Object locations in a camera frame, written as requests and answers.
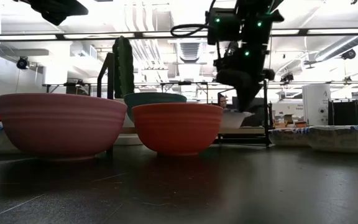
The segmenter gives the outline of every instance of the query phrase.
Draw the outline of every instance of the black cable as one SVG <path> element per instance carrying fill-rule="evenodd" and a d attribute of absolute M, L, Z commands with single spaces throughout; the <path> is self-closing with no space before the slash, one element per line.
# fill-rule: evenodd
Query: black cable
<path fill-rule="evenodd" d="M 177 29 L 183 29 L 183 28 L 195 28 L 197 27 L 196 30 L 193 30 L 191 32 L 188 32 L 186 34 L 174 34 L 173 32 Z M 174 26 L 172 27 L 171 29 L 171 35 L 174 36 L 174 37 L 188 37 L 190 35 L 193 35 L 199 31 L 201 31 L 202 29 L 209 29 L 209 28 L 212 28 L 211 26 L 207 25 L 207 24 L 182 24 L 182 25 L 177 25 L 177 26 Z"/>
<path fill-rule="evenodd" d="M 182 24 L 182 25 L 177 25 L 172 27 L 170 33 L 173 37 L 188 37 L 190 35 L 193 35 L 199 31 L 201 31 L 202 29 L 206 28 L 209 29 L 211 28 L 211 26 L 208 25 L 208 20 L 209 20 L 209 12 L 211 12 L 212 8 L 214 7 L 216 0 L 212 0 L 211 5 L 209 6 L 209 11 L 207 12 L 207 16 L 205 18 L 205 23 L 204 24 Z M 183 29 L 183 28 L 197 28 L 189 33 L 186 34 L 174 34 L 173 32 L 175 32 L 177 29 Z"/>

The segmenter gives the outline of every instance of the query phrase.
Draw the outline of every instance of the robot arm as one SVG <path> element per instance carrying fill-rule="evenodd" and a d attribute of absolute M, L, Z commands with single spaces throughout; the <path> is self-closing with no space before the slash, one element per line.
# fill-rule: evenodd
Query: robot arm
<path fill-rule="evenodd" d="M 77 0 L 13 0 L 22 1 L 31 5 L 31 8 L 42 17 L 59 26 L 68 16 L 88 15 L 88 10 Z"/>
<path fill-rule="evenodd" d="M 213 7 L 206 13 L 205 24 L 187 24 L 175 26 L 171 30 L 174 37 L 185 37 L 203 28 L 208 29 L 208 44 L 217 45 L 218 59 L 214 66 L 218 71 L 216 81 L 233 86 L 237 91 L 239 110 L 244 111 L 261 89 L 263 79 L 274 79 L 274 71 L 264 69 L 270 32 L 273 22 L 282 22 L 284 18 L 276 8 L 279 0 L 237 0 L 234 9 Z M 177 35 L 175 30 L 197 27 L 196 30 Z M 240 47 L 232 47 L 221 57 L 219 41 L 241 42 Z"/>

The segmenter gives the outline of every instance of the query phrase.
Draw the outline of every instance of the security camera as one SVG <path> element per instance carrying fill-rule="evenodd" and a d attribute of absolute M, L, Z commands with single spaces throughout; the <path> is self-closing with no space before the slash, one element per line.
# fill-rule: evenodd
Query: security camera
<path fill-rule="evenodd" d="M 292 72 L 288 72 L 281 76 L 280 82 L 290 82 L 293 81 L 293 74 Z"/>
<path fill-rule="evenodd" d="M 26 56 L 21 56 L 17 61 L 16 67 L 21 70 L 27 70 L 30 67 L 30 62 Z"/>
<path fill-rule="evenodd" d="M 343 60 L 354 59 L 356 57 L 356 52 L 353 49 L 350 49 L 347 52 L 343 53 L 341 57 L 343 58 Z"/>

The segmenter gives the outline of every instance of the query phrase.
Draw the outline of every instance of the green cactus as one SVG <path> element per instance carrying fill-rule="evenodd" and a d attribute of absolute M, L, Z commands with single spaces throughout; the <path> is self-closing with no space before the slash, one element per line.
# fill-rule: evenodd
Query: green cactus
<path fill-rule="evenodd" d="M 122 98 L 135 90 L 134 58 L 129 39 L 120 36 L 116 39 L 112 51 L 114 52 L 114 90 L 116 91 L 114 96 Z"/>

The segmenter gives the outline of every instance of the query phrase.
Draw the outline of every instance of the countertop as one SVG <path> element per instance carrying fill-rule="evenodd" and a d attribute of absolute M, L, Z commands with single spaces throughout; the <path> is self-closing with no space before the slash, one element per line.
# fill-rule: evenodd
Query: countertop
<path fill-rule="evenodd" d="M 0 158 L 2 223 L 358 224 L 358 154 L 213 146 L 198 157 Z"/>

